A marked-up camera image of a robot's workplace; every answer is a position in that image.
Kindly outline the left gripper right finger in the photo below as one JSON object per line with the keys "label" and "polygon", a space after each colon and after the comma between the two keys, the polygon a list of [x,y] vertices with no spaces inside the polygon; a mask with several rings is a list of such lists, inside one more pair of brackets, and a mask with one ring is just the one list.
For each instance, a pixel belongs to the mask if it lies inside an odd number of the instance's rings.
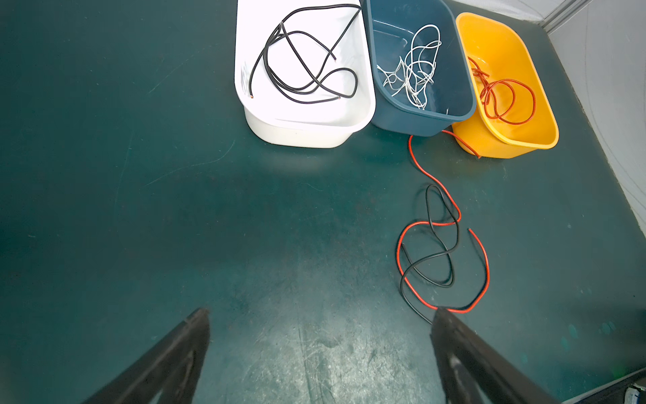
{"label": "left gripper right finger", "polygon": [[437,311],[432,346],[449,403],[555,403],[553,397],[446,309]]}

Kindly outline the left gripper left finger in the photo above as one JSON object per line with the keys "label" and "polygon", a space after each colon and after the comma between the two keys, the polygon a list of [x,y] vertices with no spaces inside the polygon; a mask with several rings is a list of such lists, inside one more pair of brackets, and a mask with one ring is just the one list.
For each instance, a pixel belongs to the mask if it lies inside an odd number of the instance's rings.
{"label": "left gripper left finger", "polygon": [[85,402],[191,403],[209,344],[209,311],[199,308]]}

